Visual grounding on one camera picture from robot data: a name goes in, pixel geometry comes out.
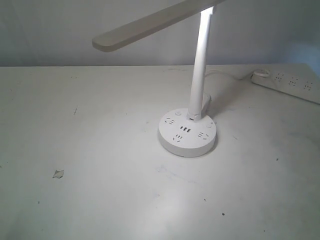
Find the white table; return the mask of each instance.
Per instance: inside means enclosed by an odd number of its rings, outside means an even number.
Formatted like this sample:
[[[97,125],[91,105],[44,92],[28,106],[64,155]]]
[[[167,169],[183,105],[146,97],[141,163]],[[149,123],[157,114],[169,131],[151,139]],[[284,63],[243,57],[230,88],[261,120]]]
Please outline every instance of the white table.
[[[157,128],[192,70],[1,67],[0,239],[320,239],[320,106],[215,72],[215,149],[178,157]]]

